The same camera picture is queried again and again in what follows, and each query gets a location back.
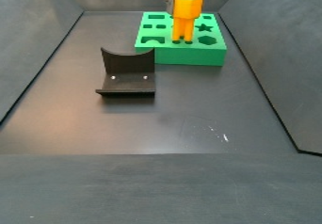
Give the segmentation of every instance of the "hole in holder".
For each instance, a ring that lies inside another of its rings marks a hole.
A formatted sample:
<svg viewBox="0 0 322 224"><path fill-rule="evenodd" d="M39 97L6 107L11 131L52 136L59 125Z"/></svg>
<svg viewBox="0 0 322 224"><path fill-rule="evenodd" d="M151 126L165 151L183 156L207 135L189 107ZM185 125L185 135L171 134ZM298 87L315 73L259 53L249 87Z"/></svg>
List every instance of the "hole in holder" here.
<svg viewBox="0 0 322 224"><path fill-rule="evenodd" d="M158 29L166 29L166 25L165 25L165 24L158 24L158 25L156 25L156 28L158 28Z"/></svg>
<svg viewBox="0 0 322 224"><path fill-rule="evenodd" d="M213 37L209 37L209 36L199 37L198 41L199 41L201 44L205 44L205 45L217 44L217 39L213 38Z"/></svg>
<svg viewBox="0 0 322 224"><path fill-rule="evenodd" d="M165 37L142 37L140 39L140 43L146 43L150 40L155 40L158 43L165 44L166 43L166 39Z"/></svg>
<svg viewBox="0 0 322 224"><path fill-rule="evenodd" d="M165 19L165 15L148 15L148 19Z"/></svg>

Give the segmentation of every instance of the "dark gray floor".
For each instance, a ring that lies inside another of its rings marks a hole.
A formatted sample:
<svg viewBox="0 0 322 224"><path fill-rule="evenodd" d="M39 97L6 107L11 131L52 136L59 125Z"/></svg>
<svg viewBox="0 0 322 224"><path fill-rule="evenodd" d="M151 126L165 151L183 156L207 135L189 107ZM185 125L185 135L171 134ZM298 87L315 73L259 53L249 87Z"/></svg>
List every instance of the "dark gray floor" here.
<svg viewBox="0 0 322 224"><path fill-rule="evenodd" d="M2 126L0 153L294 153L222 22L222 68L158 65L155 99L95 93L99 48L134 53L139 21L139 12L84 14Z"/></svg>
<svg viewBox="0 0 322 224"><path fill-rule="evenodd" d="M229 0L221 9L299 150L322 153L322 0Z"/></svg>
<svg viewBox="0 0 322 224"><path fill-rule="evenodd" d="M322 159L235 154L0 158L2 223L319 224Z"/></svg>

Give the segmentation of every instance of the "curved black stand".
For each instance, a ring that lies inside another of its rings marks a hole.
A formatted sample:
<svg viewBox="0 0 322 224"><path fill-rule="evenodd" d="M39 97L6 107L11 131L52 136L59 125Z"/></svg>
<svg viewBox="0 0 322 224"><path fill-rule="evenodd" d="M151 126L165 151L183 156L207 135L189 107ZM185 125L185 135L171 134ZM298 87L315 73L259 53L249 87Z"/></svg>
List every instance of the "curved black stand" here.
<svg viewBox="0 0 322 224"><path fill-rule="evenodd" d="M106 80L100 95L155 94L155 49L138 55L118 55L100 48Z"/></svg>

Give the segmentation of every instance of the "orange block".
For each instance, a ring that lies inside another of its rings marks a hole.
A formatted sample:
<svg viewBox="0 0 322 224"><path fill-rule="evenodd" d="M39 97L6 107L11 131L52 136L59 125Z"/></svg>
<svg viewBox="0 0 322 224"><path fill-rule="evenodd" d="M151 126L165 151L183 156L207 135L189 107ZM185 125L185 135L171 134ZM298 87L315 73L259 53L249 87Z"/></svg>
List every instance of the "orange block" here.
<svg viewBox="0 0 322 224"><path fill-rule="evenodd" d="M195 19L201 16L205 0L175 0L174 17Z"/></svg>
<svg viewBox="0 0 322 224"><path fill-rule="evenodd" d="M194 34L194 22L202 14L205 0L175 0L173 41L181 37L191 42Z"/></svg>

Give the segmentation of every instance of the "green block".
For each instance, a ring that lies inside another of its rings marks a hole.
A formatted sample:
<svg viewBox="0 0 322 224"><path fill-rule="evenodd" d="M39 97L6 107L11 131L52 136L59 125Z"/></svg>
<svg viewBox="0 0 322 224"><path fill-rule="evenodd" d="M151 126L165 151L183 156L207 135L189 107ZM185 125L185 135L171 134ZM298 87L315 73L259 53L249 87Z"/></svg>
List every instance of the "green block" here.
<svg viewBox="0 0 322 224"><path fill-rule="evenodd" d="M193 43L174 43L173 17L166 12L144 12L136 38L136 52L156 50L156 63L223 66L226 42L213 14L195 20Z"/></svg>

